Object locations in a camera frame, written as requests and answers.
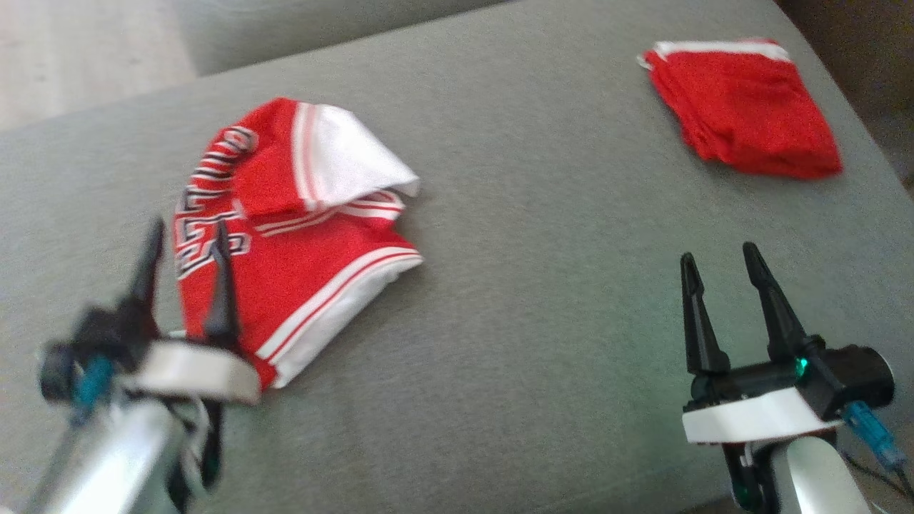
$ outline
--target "folded red shorts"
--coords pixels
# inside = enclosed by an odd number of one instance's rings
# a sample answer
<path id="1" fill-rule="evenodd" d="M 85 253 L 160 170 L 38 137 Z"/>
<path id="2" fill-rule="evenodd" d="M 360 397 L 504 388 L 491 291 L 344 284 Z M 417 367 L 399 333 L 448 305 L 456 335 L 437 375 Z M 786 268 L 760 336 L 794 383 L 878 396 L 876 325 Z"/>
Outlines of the folded red shorts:
<path id="1" fill-rule="evenodd" d="M 642 64 L 701 158 L 802 179 L 841 172 L 828 123 L 777 43 L 660 41 Z"/>

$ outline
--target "green led light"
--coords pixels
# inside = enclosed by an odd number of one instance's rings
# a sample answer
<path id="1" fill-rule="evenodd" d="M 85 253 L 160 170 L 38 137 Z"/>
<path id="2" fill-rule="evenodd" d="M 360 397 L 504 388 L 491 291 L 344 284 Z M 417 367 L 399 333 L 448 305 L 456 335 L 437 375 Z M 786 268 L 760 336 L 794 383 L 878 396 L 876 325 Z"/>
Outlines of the green led light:
<path id="1" fill-rule="evenodd" d="M 798 379 L 806 373 L 807 366 L 809 366 L 809 360 L 806 360 L 805 357 L 800 357 L 797 359 L 793 371 L 796 373 Z"/>

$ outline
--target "folded clothing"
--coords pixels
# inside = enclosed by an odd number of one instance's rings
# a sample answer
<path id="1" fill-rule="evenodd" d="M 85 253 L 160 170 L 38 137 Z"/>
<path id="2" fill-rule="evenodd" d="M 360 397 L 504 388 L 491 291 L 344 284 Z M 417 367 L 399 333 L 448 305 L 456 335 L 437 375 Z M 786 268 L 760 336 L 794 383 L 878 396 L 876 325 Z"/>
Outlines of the folded clothing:
<path id="1" fill-rule="evenodd" d="M 175 267 L 187 334 L 203 337 L 228 228 L 240 344 L 262 387 L 280 388 L 422 257 L 394 230 L 396 188 L 419 180 L 331 105 L 278 98 L 217 134 L 175 211 Z"/>
<path id="2" fill-rule="evenodd" d="M 828 123 L 777 43 L 660 41 L 642 63 L 701 158 L 804 179 L 841 172 Z"/>

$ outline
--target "cable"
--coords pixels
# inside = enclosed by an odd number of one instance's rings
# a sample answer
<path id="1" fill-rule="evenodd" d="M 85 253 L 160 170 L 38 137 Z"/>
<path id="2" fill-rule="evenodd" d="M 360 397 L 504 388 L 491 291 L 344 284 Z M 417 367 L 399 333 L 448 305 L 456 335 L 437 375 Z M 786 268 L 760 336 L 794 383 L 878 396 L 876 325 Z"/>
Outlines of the cable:
<path id="1" fill-rule="evenodd" d="M 887 510 L 879 507 L 879 505 L 875 501 L 870 501 L 870 503 L 873 504 L 873 507 L 875 507 L 876 510 L 878 510 L 881 514 L 890 514 Z"/>
<path id="2" fill-rule="evenodd" d="M 845 460 L 847 461 L 847 464 L 851 465 L 854 469 L 856 469 L 860 473 L 863 473 L 864 475 L 875 478 L 876 480 L 878 480 L 878 481 L 882 482 L 883 484 L 894 489 L 895 492 L 899 493 L 901 496 L 907 495 L 907 493 L 905 493 L 905 490 L 903 488 L 899 487 L 895 482 L 892 482 L 888 477 L 879 473 L 878 471 L 870 469 L 870 468 L 860 464 L 859 462 L 854 460 L 853 457 L 848 455 L 847 452 L 841 452 L 841 456 L 843 456 L 845 458 Z"/>
<path id="3" fill-rule="evenodd" d="M 910 480 L 908 480 L 908 474 L 905 473 L 903 467 L 896 469 L 895 474 L 898 475 L 898 480 L 901 481 L 901 486 L 905 489 L 908 499 L 914 504 L 914 487 L 911 487 Z"/>

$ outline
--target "gray fabric surface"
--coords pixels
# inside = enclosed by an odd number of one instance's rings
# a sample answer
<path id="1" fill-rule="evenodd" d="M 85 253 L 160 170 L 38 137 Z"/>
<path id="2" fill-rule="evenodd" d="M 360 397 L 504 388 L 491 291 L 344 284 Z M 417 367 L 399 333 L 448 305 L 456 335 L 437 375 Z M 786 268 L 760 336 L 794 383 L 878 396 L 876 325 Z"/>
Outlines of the gray fabric surface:
<path id="1" fill-rule="evenodd" d="M 502 0 L 172 0 L 188 54 L 211 75 Z"/>
<path id="2" fill-rule="evenodd" d="M 823 182 L 698 160 L 634 56 L 657 39 L 777 38 L 843 153 Z M 228 415 L 197 512 L 674 512 L 726 489 L 686 444 L 677 260 L 696 255 L 734 365 L 765 359 L 740 244 L 810 330 L 868 344 L 909 417 L 914 205 L 773 2 L 527 0 L 235 70 L 0 137 L 0 503 L 62 422 L 34 352 L 121 291 L 208 139 L 277 95 L 354 111 L 424 179 L 402 276 L 287 389 Z M 159 318 L 180 319 L 165 270 Z"/>

